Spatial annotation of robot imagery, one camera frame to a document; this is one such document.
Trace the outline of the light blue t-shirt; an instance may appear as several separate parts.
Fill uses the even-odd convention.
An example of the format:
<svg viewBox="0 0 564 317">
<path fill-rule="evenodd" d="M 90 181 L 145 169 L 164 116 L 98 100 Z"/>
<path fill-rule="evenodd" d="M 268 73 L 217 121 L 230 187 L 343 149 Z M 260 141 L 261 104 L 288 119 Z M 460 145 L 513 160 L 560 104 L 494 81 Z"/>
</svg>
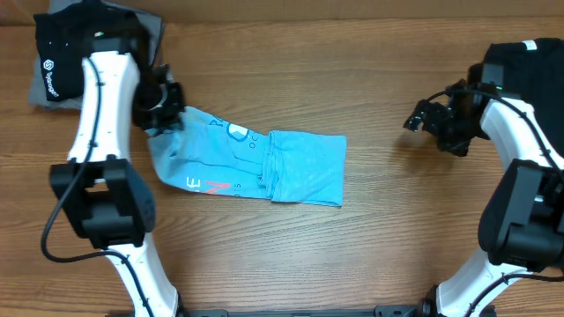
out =
<svg viewBox="0 0 564 317">
<path fill-rule="evenodd" d="M 340 207 L 345 136 L 272 130 L 262 135 L 195 107 L 180 123 L 148 129 L 154 170 L 193 193 Z"/>
</svg>

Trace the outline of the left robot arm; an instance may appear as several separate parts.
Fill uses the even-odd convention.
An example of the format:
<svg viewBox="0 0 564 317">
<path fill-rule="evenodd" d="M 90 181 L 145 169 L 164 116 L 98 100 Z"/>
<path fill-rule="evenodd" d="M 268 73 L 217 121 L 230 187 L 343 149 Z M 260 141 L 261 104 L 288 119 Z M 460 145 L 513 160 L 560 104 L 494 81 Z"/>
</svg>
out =
<svg viewBox="0 0 564 317">
<path fill-rule="evenodd" d="M 50 168 L 58 202 L 41 235 L 41 251 L 58 263 L 105 257 L 129 293 L 133 315 L 182 316 L 181 295 L 167 278 L 152 236 L 154 196 L 130 161 L 132 125 L 156 131 L 182 126 L 182 88 L 168 66 L 149 64 L 143 26 L 91 31 L 84 49 L 78 131 L 66 163 Z M 60 212 L 93 252 L 62 257 L 48 251 Z"/>
</svg>

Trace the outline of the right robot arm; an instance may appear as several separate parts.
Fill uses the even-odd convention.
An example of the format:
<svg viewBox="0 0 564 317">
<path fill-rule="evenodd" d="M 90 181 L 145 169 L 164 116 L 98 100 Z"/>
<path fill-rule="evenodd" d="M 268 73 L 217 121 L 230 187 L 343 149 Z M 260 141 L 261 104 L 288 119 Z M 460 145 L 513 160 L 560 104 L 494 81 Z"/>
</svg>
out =
<svg viewBox="0 0 564 317">
<path fill-rule="evenodd" d="M 463 157 L 472 139 L 493 142 L 504 174 L 479 220 L 479 247 L 448 280 L 433 287 L 415 316 L 492 316 L 492 302 L 522 279 L 558 283 L 546 268 L 563 267 L 563 159 L 505 70 L 478 63 L 446 87 L 443 105 L 420 100 L 404 122 L 435 136 L 440 151 Z"/>
</svg>

